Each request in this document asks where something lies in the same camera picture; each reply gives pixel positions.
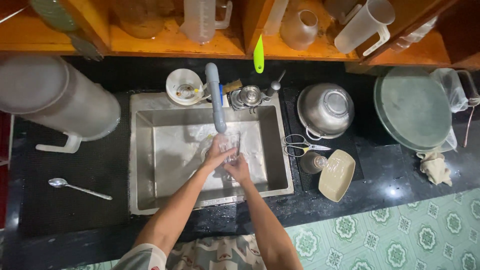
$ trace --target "gray faucet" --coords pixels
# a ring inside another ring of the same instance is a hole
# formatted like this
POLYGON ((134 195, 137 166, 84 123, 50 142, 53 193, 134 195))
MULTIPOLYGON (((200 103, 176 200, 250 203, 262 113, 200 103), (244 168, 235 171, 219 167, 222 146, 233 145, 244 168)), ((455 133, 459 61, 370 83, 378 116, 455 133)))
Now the gray faucet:
POLYGON ((225 123, 225 116, 222 111, 222 96, 220 95, 220 82, 218 78, 218 69, 214 63, 208 63, 205 67, 205 74, 207 75, 207 91, 212 95, 213 106, 213 121, 215 129, 218 133, 225 133, 227 124, 225 123))

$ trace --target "spoon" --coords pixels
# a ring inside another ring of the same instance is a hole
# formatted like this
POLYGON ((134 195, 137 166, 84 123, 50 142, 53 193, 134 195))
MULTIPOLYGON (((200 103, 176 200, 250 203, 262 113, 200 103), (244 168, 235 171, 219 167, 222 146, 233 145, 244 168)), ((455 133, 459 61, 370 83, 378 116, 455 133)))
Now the spoon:
POLYGON ((63 178, 53 178, 53 179, 50 179, 50 180, 48 181, 48 183, 49 183, 50 186, 52 186, 52 187, 64 187, 64 186, 68 186, 68 187, 71 187, 71 188, 74 188, 74 189, 77 189, 77 190, 80 190, 80 191, 83 191, 83 192, 86 192, 86 193, 95 195, 95 196, 100 197, 100 198, 105 199, 105 200, 111 200, 111 199, 112 199, 112 197, 110 197, 110 196, 108 196, 108 195, 101 194, 101 193, 98 193, 98 192, 95 192, 95 191, 91 191, 91 190, 88 190, 88 189, 85 189, 85 188, 81 188, 81 187, 77 187, 77 186, 68 184, 68 183, 67 183, 67 180, 65 180, 65 179, 63 179, 63 178))

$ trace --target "forearm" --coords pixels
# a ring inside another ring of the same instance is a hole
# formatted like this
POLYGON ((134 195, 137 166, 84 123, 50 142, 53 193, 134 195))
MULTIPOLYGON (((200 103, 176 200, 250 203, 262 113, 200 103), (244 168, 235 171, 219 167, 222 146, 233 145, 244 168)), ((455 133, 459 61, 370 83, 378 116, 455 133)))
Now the forearm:
POLYGON ((170 197, 167 205, 152 216, 133 246, 143 243, 154 244, 168 255, 187 223, 207 176, 208 172, 202 168, 197 170, 170 197))
POLYGON ((302 269, 295 248, 251 181, 243 184, 260 254, 267 269, 302 269))

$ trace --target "wooden cabinet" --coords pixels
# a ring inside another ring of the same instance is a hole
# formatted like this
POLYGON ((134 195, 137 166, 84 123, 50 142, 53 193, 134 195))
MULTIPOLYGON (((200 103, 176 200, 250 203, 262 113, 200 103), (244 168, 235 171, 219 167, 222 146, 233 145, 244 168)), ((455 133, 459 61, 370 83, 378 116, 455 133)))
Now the wooden cabinet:
MULTIPOLYGON (((108 0, 60 0, 83 33, 103 55, 202 57, 252 59, 275 0, 232 0, 230 27, 216 30, 214 38, 200 45, 179 31, 183 22, 183 0, 159 0, 165 6, 164 29, 152 39, 138 39, 115 22, 108 0)), ((263 36, 266 59, 351 61, 358 65, 427 65, 480 69, 480 2, 478 0, 389 0, 396 12, 388 26, 390 40, 369 56, 362 53, 378 40, 374 35, 353 52, 343 54, 334 46, 342 25, 332 20, 322 0, 290 0, 286 15, 308 9, 318 17, 319 31, 305 51, 290 49, 279 34, 263 36), (420 42, 398 53, 390 49, 435 16, 438 26, 420 42)), ((0 3, 0 16, 19 0, 0 3)), ((0 23, 0 53, 75 54, 70 39, 51 29, 30 8, 0 23)))

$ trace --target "white strainer basket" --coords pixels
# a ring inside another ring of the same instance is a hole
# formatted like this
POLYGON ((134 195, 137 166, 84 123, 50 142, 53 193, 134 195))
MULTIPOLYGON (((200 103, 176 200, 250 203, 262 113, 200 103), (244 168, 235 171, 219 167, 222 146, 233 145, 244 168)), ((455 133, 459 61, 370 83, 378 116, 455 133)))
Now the white strainer basket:
POLYGON ((166 82, 168 96, 181 105, 192 105, 202 100, 204 95, 202 86, 203 83, 197 73, 184 68, 170 73, 166 82))

